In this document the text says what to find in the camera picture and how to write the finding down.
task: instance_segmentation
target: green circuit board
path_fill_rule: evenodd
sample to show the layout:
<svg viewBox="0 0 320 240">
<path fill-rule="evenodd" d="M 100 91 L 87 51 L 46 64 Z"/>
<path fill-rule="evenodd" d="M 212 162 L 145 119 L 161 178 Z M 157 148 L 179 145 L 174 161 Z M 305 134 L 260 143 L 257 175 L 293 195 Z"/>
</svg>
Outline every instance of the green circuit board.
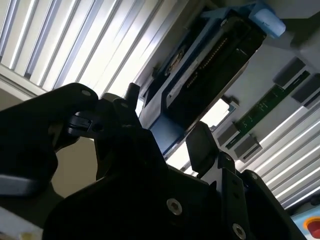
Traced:
<svg viewBox="0 0 320 240">
<path fill-rule="evenodd" d="M 231 149 L 309 75 L 308 71 L 304 71 L 286 89 L 275 84 L 241 119 L 234 123 L 240 133 L 226 145 L 226 148 Z"/>
</svg>

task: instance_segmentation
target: gray electrical component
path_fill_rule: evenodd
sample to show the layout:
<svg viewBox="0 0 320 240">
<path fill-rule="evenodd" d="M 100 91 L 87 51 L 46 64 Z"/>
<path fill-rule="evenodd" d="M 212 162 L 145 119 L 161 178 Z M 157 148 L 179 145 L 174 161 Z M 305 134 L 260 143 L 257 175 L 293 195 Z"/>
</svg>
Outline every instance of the gray electrical component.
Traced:
<svg viewBox="0 0 320 240">
<path fill-rule="evenodd" d="M 320 74 L 313 75 L 292 97 L 308 109 L 314 106 L 320 99 Z"/>
<path fill-rule="evenodd" d="M 241 143 L 237 144 L 234 152 L 239 160 L 247 162 L 251 157 L 258 153 L 262 147 L 251 135 L 247 135 L 241 139 Z"/>
<path fill-rule="evenodd" d="M 219 145 L 222 147 L 228 144 L 235 136 L 237 136 L 240 132 L 236 128 L 236 126 L 232 123 L 225 129 L 221 130 L 217 135 L 217 141 Z"/>
</svg>

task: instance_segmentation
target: bright light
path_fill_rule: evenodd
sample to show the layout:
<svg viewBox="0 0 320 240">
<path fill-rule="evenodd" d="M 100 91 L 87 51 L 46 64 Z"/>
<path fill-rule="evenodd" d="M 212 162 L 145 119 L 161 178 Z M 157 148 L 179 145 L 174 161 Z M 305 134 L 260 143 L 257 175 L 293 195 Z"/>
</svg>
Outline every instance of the bright light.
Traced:
<svg viewBox="0 0 320 240">
<path fill-rule="evenodd" d="M 136 108 L 135 108 L 135 113 L 138 117 L 142 111 L 143 106 L 144 106 L 144 101 L 139 98 L 138 102 L 136 103 Z"/>
<path fill-rule="evenodd" d="M 191 167 L 191 166 L 188 167 L 187 170 L 184 171 L 184 173 L 185 173 L 185 174 L 188 174 L 188 175 L 191 175 L 191 176 L 194 176 L 194 177 L 196 177 L 196 176 L 198 175 L 197 172 L 195 172 L 195 171 L 192 170 L 192 167 Z"/>
<path fill-rule="evenodd" d="M 186 142 L 182 143 L 181 146 L 168 158 L 166 164 L 180 170 L 187 162 L 190 161 L 189 153 Z"/>
<path fill-rule="evenodd" d="M 229 104 L 219 99 L 215 105 L 203 116 L 201 122 L 204 122 L 211 128 L 217 126 L 229 113 Z"/>
</svg>

